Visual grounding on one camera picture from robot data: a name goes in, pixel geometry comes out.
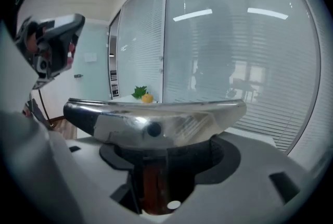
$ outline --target glass wall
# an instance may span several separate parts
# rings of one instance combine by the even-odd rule
[[[286,151],[313,108],[316,38],[304,0],[166,0],[163,102],[241,98],[235,127]]]
[[[136,86],[159,102],[162,86],[163,0],[128,0],[122,7],[117,42],[117,73],[120,97]]]
[[[108,27],[105,24],[86,22],[82,29],[78,45],[75,48],[73,74],[81,74],[78,79],[72,78],[74,85],[70,84],[71,95],[78,99],[108,101],[110,88],[108,83],[108,67],[106,55],[108,50]]]

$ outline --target door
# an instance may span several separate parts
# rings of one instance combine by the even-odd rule
[[[104,24],[84,25],[71,69],[74,92],[70,93],[73,98],[110,100],[107,32],[108,26]]]
[[[109,80],[110,80],[110,92],[112,99],[118,98],[118,78],[117,78],[117,36],[118,36],[118,24],[119,24],[119,15],[117,14],[116,18],[110,25],[109,31]]]

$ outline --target cable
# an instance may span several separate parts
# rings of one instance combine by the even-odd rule
[[[45,105],[44,105],[44,102],[43,102],[43,98],[42,98],[42,94],[41,94],[41,90],[40,90],[40,89],[38,89],[38,93],[40,94],[40,99],[41,99],[41,102],[42,102],[42,106],[43,106],[43,109],[44,109],[44,112],[45,112],[45,115],[46,115],[47,121],[48,121],[48,123],[50,124],[50,126],[53,127],[53,124],[52,124],[50,118],[48,117],[47,111],[46,111],[46,109],[45,109]]]

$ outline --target black base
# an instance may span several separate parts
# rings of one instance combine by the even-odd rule
[[[221,183],[240,163],[239,150],[217,136],[205,142],[164,150],[104,144],[99,154],[112,168],[129,172],[126,186],[118,188],[111,198],[138,214],[142,209],[155,215],[171,213],[173,210],[167,208],[168,202],[182,203],[196,184]]]

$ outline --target white wall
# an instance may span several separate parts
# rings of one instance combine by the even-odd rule
[[[113,0],[25,0],[21,6],[18,25],[29,16],[47,19],[79,13],[85,18],[109,20]]]
[[[49,118],[63,116],[64,104],[70,97],[76,96],[76,85],[73,77],[73,70],[67,70],[56,77],[54,81],[41,88],[43,102]],[[32,91],[32,96],[46,118],[38,91]]]

